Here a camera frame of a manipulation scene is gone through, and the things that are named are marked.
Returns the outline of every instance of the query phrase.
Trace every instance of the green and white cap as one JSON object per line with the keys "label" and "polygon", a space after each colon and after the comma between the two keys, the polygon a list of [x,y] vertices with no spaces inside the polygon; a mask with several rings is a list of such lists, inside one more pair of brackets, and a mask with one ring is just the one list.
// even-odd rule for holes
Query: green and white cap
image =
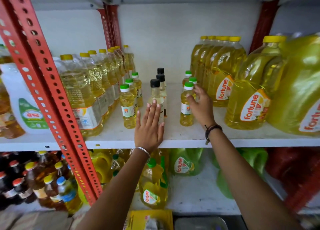
{"label": "green and white cap", "polygon": [[131,76],[132,76],[132,78],[138,78],[138,77],[139,77],[139,74],[138,74],[138,72],[133,72],[133,73],[131,74]]}
{"label": "green and white cap", "polygon": [[120,85],[120,91],[121,91],[121,92],[128,92],[128,91],[130,91],[129,84],[127,84],[127,83],[121,84],[121,85]]}
{"label": "green and white cap", "polygon": [[192,82],[193,84],[197,84],[197,78],[195,77],[190,77],[189,82]]}
{"label": "green and white cap", "polygon": [[132,78],[126,79],[126,83],[129,85],[133,85],[133,79]]}
{"label": "green and white cap", "polygon": [[186,71],[186,77],[190,77],[190,76],[192,76],[191,71]]}
{"label": "green and white cap", "polygon": [[185,90],[192,90],[193,89],[193,83],[192,82],[185,82],[184,89]]}

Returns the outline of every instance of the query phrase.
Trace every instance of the black bottle cap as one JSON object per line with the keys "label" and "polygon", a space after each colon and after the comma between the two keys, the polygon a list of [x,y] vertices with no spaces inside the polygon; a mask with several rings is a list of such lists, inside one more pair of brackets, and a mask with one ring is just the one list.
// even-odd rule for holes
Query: black bottle cap
{"label": "black bottle cap", "polygon": [[160,82],[164,82],[164,74],[158,74],[157,79],[159,79]]}
{"label": "black bottle cap", "polygon": [[159,79],[151,79],[150,80],[150,87],[160,87],[160,80]]}
{"label": "black bottle cap", "polygon": [[158,68],[158,74],[164,74],[164,68],[163,67],[159,67]]}

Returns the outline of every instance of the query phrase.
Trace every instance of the black bracelet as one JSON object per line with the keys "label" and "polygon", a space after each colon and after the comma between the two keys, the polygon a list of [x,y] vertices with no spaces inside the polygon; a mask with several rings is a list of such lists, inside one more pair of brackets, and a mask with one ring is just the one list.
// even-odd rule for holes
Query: black bracelet
{"label": "black bracelet", "polygon": [[212,131],[212,130],[214,130],[216,128],[218,128],[218,129],[220,129],[222,131],[222,127],[219,126],[219,125],[210,126],[209,128],[205,125],[205,127],[207,128],[207,130],[206,130],[206,145],[208,145],[208,143],[210,142],[210,139],[209,139],[210,131]]}

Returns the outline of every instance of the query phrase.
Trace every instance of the left hand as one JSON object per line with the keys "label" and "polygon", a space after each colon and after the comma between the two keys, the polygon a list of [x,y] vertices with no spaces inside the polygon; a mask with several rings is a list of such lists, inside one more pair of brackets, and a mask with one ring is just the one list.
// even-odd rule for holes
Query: left hand
{"label": "left hand", "polygon": [[163,141],[164,122],[159,124],[160,105],[154,99],[147,104],[146,112],[140,122],[140,111],[137,112],[137,122],[134,131],[135,146],[142,147],[150,154],[158,148]]}

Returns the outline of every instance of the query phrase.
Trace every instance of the brown bottle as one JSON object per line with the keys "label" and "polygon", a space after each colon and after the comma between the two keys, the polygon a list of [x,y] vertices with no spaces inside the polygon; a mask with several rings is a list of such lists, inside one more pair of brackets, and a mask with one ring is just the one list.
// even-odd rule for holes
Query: brown bottle
{"label": "brown bottle", "polygon": [[34,162],[26,164],[27,175],[25,180],[28,186],[33,190],[35,195],[38,197],[39,204],[42,207],[53,208],[53,202],[44,191],[43,179],[46,176],[44,168],[36,166]]}
{"label": "brown bottle", "polygon": [[50,199],[53,201],[53,206],[56,210],[61,211],[68,211],[66,208],[65,203],[63,202],[61,196],[58,192],[58,185],[56,180],[54,180],[52,175],[48,175],[44,178],[45,186],[45,193]]}
{"label": "brown bottle", "polygon": [[47,151],[39,151],[39,167],[42,167],[45,169],[46,176],[48,174],[55,174],[56,168],[54,165],[59,162],[59,159],[56,155],[53,153],[47,152]]}
{"label": "brown bottle", "polygon": [[54,167],[57,170],[57,178],[63,176],[65,179],[69,179],[69,169],[65,165],[63,165],[62,162],[57,162]]}

